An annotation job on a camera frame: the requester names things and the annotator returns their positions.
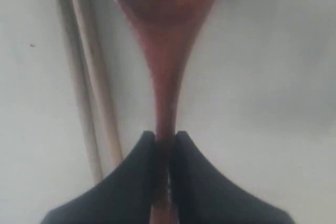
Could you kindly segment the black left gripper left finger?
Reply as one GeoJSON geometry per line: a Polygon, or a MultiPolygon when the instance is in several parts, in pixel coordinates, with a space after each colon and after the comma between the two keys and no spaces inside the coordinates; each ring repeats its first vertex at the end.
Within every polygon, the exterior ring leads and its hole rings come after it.
{"type": "Polygon", "coordinates": [[[154,134],[142,133],[130,154],[83,195],[51,210],[43,223],[149,223],[156,184],[154,134]]]}

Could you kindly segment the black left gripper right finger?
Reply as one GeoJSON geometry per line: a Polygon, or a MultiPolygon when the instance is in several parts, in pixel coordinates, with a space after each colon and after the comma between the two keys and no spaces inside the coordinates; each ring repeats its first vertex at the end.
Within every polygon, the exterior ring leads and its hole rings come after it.
{"type": "Polygon", "coordinates": [[[180,223],[293,223],[292,217],[220,173],[187,132],[177,132],[170,162],[180,223]]]}

